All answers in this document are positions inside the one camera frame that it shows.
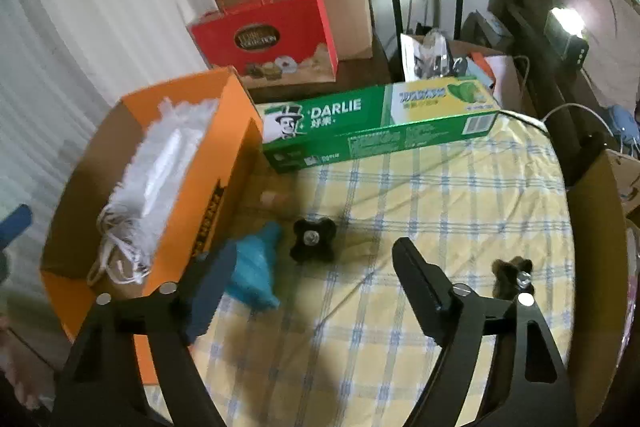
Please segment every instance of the red gift bag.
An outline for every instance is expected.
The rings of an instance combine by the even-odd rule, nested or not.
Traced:
[[[190,30],[209,64],[235,67],[247,88],[335,82],[338,58],[323,0],[252,0]]]

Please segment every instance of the checkered tablecloth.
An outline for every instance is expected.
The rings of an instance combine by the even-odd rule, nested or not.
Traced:
[[[566,358],[573,315],[574,244],[564,184],[542,133],[506,116],[488,137],[279,176],[261,159],[232,235],[273,219],[264,190],[295,194],[280,220],[279,309],[254,314],[225,296],[194,361],[234,427],[402,425],[440,348],[425,338],[391,264],[408,236],[452,282],[491,296],[495,259],[533,261],[536,300]],[[295,214],[338,226],[333,266],[289,258]],[[458,424],[475,418],[491,361],[486,337]],[[157,388],[150,402],[166,413]]]

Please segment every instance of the orange box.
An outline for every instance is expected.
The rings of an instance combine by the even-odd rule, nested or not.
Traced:
[[[96,220],[113,187],[168,98],[199,103],[218,98],[212,118],[162,235],[151,273],[143,285],[114,285],[103,277],[93,288],[85,277],[100,245]],[[262,143],[262,120],[235,74],[227,69],[193,74],[125,96],[109,112],[76,166],[51,222],[40,273],[53,309],[70,339],[80,330],[96,295],[149,295],[177,281],[192,255],[217,248]],[[144,383],[157,383],[146,337],[136,337]]]

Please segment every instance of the blue handle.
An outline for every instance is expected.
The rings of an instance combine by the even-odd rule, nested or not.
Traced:
[[[26,204],[21,204],[4,221],[0,221],[0,251],[24,232],[33,222],[33,214]]]

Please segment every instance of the top hat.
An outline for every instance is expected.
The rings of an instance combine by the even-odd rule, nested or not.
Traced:
[[[282,113],[276,116],[275,121],[280,123],[280,119],[285,116],[293,118],[296,121],[300,120],[300,118],[302,118],[302,106],[287,103],[287,105],[284,106]]]

